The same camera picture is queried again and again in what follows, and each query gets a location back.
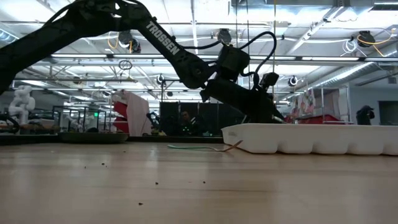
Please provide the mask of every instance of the green wire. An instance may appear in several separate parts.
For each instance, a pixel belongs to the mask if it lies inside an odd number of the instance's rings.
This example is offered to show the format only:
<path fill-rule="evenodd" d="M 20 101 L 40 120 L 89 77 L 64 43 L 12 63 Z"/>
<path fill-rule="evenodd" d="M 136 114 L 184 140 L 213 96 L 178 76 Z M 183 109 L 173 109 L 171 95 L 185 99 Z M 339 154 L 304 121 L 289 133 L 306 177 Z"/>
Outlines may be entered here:
<path fill-rule="evenodd" d="M 187 147 L 187 146 L 172 146 L 168 145 L 167 146 L 169 149 L 186 149 L 186 150 L 197 150 L 197 149 L 213 149 L 216 150 L 213 147 L 208 147 L 208 146 L 192 146 L 192 147 Z"/>

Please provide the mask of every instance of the black cable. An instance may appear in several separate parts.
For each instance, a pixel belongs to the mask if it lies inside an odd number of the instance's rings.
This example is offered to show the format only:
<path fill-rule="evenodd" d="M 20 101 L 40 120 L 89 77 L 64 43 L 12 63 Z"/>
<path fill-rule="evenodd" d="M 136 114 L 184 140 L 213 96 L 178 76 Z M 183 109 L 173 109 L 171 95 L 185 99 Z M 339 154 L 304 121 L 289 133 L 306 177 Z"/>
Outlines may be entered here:
<path fill-rule="evenodd" d="M 258 74 L 259 73 L 259 70 L 260 70 L 260 68 L 262 67 L 262 65 L 264 65 L 267 61 L 268 61 L 268 59 L 270 59 L 271 58 L 271 56 L 273 56 L 273 54 L 275 53 L 275 50 L 276 50 L 276 43 L 277 43 L 277 41 L 276 41 L 276 36 L 275 36 L 275 34 L 273 33 L 273 32 L 269 32 L 269 31 L 265 31 L 265 32 L 263 32 L 263 33 L 261 33 L 261 34 L 269 34 L 273 39 L 274 39 L 274 46 L 272 47 L 272 50 L 271 50 L 271 52 L 269 53 L 269 55 L 259 64 L 259 66 L 257 66 L 257 68 L 256 68 L 256 73 Z"/>
<path fill-rule="evenodd" d="M 276 36 L 273 32 L 270 31 L 265 31 L 262 32 L 261 34 L 255 36 L 255 38 L 251 39 L 247 44 L 245 44 L 244 46 L 240 47 L 239 49 L 243 49 L 245 47 L 247 47 L 248 45 L 250 45 L 251 43 L 253 43 L 256 39 L 260 38 L 263 35 L 269 34 L 273 39 L 274 39 L 274 46 L 272 47 L 271 52 L 269 53 L 269 55 L 257 66 L 256 71 L 255 72 L 248 72 L 248 73 L 241 73 L 242 77 L 249 77 L 251 75 L 253 75 L 253 88 L 252 90 L 256 89 L 258 87 L 258 84 L 260 82 L 260 77 L 259 77 L 259 70 L 260 68 L 271 58 L 271 56 L 275 53 L 275 49 L 276 49 L 276 44 L 277 44 L 277 39 Z"/>
<path fill-rule="evenodd" d="M 0 114 L 0 121 L 5 121 L 7 123 L 7 121 L 10 121 L 13 124 L 12 128 L 9 129 L 0 129 L 0 133 L 12 133 L 15 134 L 20 130 L 20 126 L 18 124 L 18 122 L 16 120 L 14 120 L 11 116 L 6 115 L 6 114 Z"/>
<path fill-rule="evenodd" d="M 249 42 L 247 42 L 245 45 L 243 45 L 239 49 L 242 50 L 243 48 L 247 47 L 248 45 L 253 43 L 255 40 L 257 40 L 258 38 L 260 38 L 260 37 L 262 37 L 263 35 L 266 35 L 266 34 L 271 35 L 271 37 L 273 37 L 274 41 L 276 42 L 275 34 L 273 32 L 271 32 L 271 31 L 265 31 L 265 32 L 262 32 L 259 35 L 255 36 L 253 39 L 251 39 Z"/>
<path fill-rule="evenodd" d="M 184 49 L 198 49 L 198 50 L 205 50 L 205 49 L 209 49 L 210 47 L 214 47 L 217 44 L 221 43 L 221 40 L 217 40 L 216 42 L 212 43 L 212 44 L 208 44 L 208 45 L 204 45 L 204 46 L 182 46 L 182 48 Z"/>

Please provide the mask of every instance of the ceiling beam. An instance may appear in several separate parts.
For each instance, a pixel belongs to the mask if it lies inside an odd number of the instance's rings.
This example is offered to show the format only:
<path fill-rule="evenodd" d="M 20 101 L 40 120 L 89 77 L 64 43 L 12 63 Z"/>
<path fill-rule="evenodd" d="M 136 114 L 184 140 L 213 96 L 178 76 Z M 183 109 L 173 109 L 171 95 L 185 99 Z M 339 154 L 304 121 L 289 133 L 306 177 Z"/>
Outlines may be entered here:
<path fill-rule="evenodd" d="M 294 45 L 286 51 L 284 55 L 292 55 L 299 47 L 301 47 L 306 40 L 311 38 L 321 27 L 323 27 L 330 19 L 333 19 L 338 13 L 345 11 L 343 7 L 332 7 L 323 17 L 321 21 L 313 23 L 310 28 L 294 43 Z"/>

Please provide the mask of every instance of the red object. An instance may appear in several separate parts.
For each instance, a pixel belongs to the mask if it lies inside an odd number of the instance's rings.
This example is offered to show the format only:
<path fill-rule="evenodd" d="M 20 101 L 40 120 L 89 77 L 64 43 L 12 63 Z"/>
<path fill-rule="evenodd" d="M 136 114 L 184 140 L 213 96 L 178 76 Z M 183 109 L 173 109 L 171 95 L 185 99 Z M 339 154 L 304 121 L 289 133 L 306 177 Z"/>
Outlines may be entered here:
<path fill-rule="evenodd" d="M 129 124 L 127 123 L 127 119 L 126 118 L 122 118 L 122 117 L 116 117 L 116 119 L 114 120 L 115 122 L 113 123 L 113 126 L 115 126 L 116 128 L 118 128 L 120 131 L 124 132 L 124 133 L 128 133 L 129 132 Z"/>
<path fill-rule="evenodd" d="M 121 116 L 127 118 L 127 105 L 121 102 L 116 102 L 113 106 L 116 112 L 118 112 Z"/>
<path fill-rule="evenodd" d="M 322 115 L 298 119 L 299 124 L 346 124 L 346 123 L 334 123 L 334 122 L 327 123 L 327 121 L 341 121 L 341 120 L 329 114 L 325 115 L 325 119 L 323 119 Z"/>
<path fill-rule="evenodd" d="M 121 116 L 123 116 L 116 117 L 113 126 L 115 126 L 124 133 L 129 133 L 129 124 L 127 123 L 127 105 L 121 102 L 116 102 L 113 106 L 114 110 L 118 112 Z"/>

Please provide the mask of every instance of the white robot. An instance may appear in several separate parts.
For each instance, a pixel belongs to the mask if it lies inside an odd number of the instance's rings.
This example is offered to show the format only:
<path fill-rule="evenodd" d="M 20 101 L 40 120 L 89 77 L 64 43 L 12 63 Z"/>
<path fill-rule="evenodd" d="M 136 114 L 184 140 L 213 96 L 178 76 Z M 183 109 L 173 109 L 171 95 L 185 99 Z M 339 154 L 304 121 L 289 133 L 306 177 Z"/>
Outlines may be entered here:
<path fill-rule="evenodd" d="M 10 116 L 19 115 L 20 125 L 28 123 L 29 111 L 35 108 L 35 99 L 30 96 L 31 91 L 31 86 L 19 86 L 8 108 Z"/>

